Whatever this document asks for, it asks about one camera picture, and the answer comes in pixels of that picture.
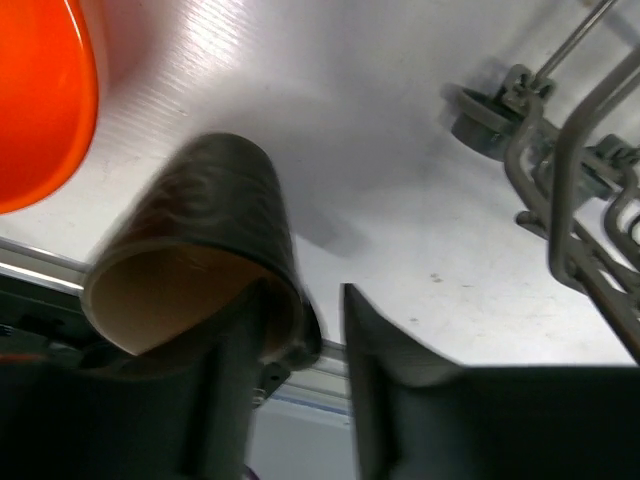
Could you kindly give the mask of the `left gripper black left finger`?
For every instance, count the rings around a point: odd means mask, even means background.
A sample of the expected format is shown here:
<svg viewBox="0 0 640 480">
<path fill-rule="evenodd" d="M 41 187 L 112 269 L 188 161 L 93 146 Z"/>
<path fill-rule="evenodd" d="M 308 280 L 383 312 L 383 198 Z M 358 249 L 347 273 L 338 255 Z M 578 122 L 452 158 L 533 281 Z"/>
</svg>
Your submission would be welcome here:
<svg viewBox="0 0 640 480">
<path fill-rule="evenodd" d="M 240 479 L 262 369 L 266 286 L 251 284 L 163 355 L 119 371 L 1 359 L 5 479 Z"/>
</svg>

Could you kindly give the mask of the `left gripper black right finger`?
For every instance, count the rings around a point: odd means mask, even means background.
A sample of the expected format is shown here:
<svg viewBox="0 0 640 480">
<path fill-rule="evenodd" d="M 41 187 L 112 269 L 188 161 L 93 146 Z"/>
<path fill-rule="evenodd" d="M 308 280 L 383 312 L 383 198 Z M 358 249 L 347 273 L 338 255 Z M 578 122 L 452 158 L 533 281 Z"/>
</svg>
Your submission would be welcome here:
<svg viewBox="0 0 640 480">
<path fill-rule="evenodd" d="M 464 366 L 342 288 L 363 479 L 635 479 L 639 372 Z"/>
</svg>

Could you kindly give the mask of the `dark brown mug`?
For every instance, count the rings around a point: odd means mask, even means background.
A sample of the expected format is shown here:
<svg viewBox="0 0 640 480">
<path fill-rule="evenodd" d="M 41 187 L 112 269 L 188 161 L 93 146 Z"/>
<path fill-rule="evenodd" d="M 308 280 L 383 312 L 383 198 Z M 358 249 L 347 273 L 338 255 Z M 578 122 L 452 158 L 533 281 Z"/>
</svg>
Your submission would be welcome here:
<svg viewBox="0 0 640 480">
<path fill-rule="evenodd" d="M 136 337 L 123 324 L 133 315 L 109 313 L 115 295 L 109 274 L 125 274 L 145 254 L 164 254 L 200 273 L 195 297 L 222 307 L 197 313 L 194 325 L 168 327 Z M 162 349 L 221 311 L 251 284 L 266 285 L 266 339 L 261 359 L 291 370 L 313 365 L 322 350 L 319 321 L 297 271 L 281 185 L 269 156 L 232 133 L 208 133 L 177 150 L 95 256 L 83 283 L 81 304 L 93 328 L 121 350 L 165 357 Z"/>
</svg>

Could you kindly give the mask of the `grey wire dish rack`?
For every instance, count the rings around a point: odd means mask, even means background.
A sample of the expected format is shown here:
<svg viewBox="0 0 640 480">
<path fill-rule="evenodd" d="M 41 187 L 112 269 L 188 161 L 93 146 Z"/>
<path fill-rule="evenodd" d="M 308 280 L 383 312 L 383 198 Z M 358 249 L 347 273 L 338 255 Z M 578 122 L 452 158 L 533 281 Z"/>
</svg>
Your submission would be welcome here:
<svg viewBox="0 0 640 480">
<path fill-rule="evenodd" d="M 624 212 L 639 199 L 639 149 L 594 129 L 639 88 L 633 49 L 555 127 L 544 106 L 551 76 L 614 7 L 596 3 L 537 70 L 513 66 L 493 96 L 458 87 L 460 115 L 451 132 L 475 152 L 500 161 L 525 205 L 516 222 L 547 242 L 551 275 L 588 297 L 633 359 L 639 357 L 639 218 Z"/>
</svg>

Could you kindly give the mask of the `orange bowl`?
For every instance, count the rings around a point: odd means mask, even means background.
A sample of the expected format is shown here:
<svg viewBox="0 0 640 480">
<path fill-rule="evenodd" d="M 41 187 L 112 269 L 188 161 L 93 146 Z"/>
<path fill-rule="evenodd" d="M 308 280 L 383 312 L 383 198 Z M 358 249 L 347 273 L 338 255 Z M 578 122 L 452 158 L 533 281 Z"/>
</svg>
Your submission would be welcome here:
<svg viewBox="0 0 640 480">
<path fill-rule="evenodd" d="M 1 4 L 1 211 L 63 186 L 91 145 L 106 90 L 100 1 Z"/>
</svg>

